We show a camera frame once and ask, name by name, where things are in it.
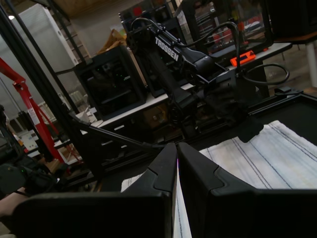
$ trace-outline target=black cable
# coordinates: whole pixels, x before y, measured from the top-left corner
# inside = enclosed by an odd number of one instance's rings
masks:
[[[268,85],[279,85],[279,84],[282,84],[282,83],[285,83],[289,76],[290,76],[290,72],[288,69],[286,69],[284,66],[280,65],[280,64],[277,64],[277,63],[269,63],[269,64],[261,64],[261,65],[258,65],[252,69],[250,69],[249,71],[247,71],[247,73],[250,73],[251,71],[255,70],[255,69],[259,69],[259,68],[265,68],[265,67],[268,67],[268,66],[275,66],[275,67],[279,67],[281,68],[282,70],[284,70],[284,72],[286,73],[286,77],[285,79],[281,80],[281,81],[278,81],[278,82],[261,82],[261,81],[255,81],[255,80],[252,80],[252,79],[249,79],[247,76],[245,75],[241,75],[245,80],[253,83],[253,84],[256,84],[256,85],[260,85],[260,86],[268,86]]]

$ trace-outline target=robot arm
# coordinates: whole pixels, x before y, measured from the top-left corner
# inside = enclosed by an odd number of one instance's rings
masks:
[[[197,103],[201,100],[204,100],[219,118],[226,119],[229,124],[241,122],[248,116],[241,109],[243,102],[239,98],[239,88],[251,89],[249,93],[252,97],[256,93],[254,85],[246,86],[245,82],[238,85],[234,70],[218,77],[226,69],[218,65],[212,57],[180,44],[180,40],[167,32],[164,27],[148,19],[139,18],[139,20],[150,22],[150,25],[128,33],[127,45],[135,55],[146,61],[147,67],[158,76],[159,83],[169,96],[169,113],[174,124],[181,125],[184,129],[184,124],[191,121],[190,127],[196,127],[193,117]],[[194,92],[185,91],[178,85],[161,59],[161,54],[166,54],[166,57],[171,57],[175,61],[181,74],[189,83],[195,85]]]

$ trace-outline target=red metal frame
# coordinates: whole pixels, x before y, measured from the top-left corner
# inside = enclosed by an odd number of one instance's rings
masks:
[[[51,137],[50,131],[45,125],[44,120],[41,116],[41,112],[40,112],[41,109],[33,100],[32,95],[29,92],[29,88],[25,83],[25,78],[23,78],[21,75],[15,72],[1,58],[0,58],[0,73],[3,73],[5,76],[7,76],[9,79],[13,81],[14,88],[20,94],[24,104],[26,105],[29,111],[31,119],[36,129],[38,130],[40,137],[43,139],[44,143],[46,144],[49,152],[53,155],[54,158],[58,159],[60,163],[64,163],[62,156],[54,148],[54,141]]]

